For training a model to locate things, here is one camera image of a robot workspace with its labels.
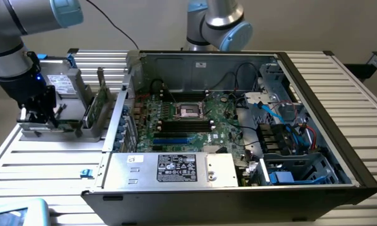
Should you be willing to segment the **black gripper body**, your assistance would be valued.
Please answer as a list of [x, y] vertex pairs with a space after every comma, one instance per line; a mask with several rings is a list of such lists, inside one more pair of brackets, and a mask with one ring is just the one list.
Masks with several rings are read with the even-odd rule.
[[22, 108], [38, 111], [40, 124], [50, 123], [48, 120], [48, 107], [56, 104], [56, 88], [48, 85], [40, 73], [26, 72], [20, 76], [0, 77], [0, 86], [8, 96], [17, 102], [22, 121]]

